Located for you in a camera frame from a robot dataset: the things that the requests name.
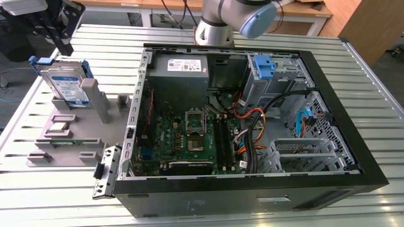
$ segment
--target green motherboard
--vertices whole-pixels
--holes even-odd
[[[142,173],[145,175],[161,175],[161,168],[169,162],[189,161],[189,162],[210,162],[213,163],[212,174],[236,174],[237,168],[234,164],[234,151],[232,139],[234,136],[234,129],[238,129],[238,119],[225,119],[226,136],[228,136],[228,150],[232,157],[230,167],[218,167],[216,139],[214,135],[214,121],[216,116],[206,116],[205,122],[196,115],[189,115],[188,122],[185,116],[160,116],[157,118],[154,130],[154,147],[146,151],[146,158],[142,161]],[[204,127],[204,133],[186,133],[188,128]]]

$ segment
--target motherboard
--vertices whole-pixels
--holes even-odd
[[[205,111],[157,117],[154,146],[140,149],[145,176],[236,174],[232,139],[240,121]]]

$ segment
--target metal slatted table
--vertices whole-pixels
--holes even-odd
[[[133,93],[144,42],[192,44],[192,40],[190,30],[81,25],[70,41],[72,57],[57,56],[57,52],[53,57],[85,58],[100,90],[113,97]],[[92,200],[92,167],[25,166],[25,155],[36,149],[33,140],[53,108],[50,90],[37,78],[0,137],[0,223],[8,223],[4,226],[10,226],[12,220],[24,226],[404,225],[404,111],[350,45],[334,38],[262,35],[246,40],[238,34],[234,43],[237,47],[312,51],[390,184],[314,211],[134,219],[116,199]]]

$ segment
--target blue drive bay latch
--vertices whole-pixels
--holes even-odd
[[[274,74],[274,63],[268,55],[256,54],[253,56],[254,67],[258,71],[260,79],[270,79]]]

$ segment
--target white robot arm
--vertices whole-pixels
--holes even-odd
[[[272,0],[204,0],[201,21],[194,32],[198,45],[229,46],[233,31],[258,37],[276,17]]]

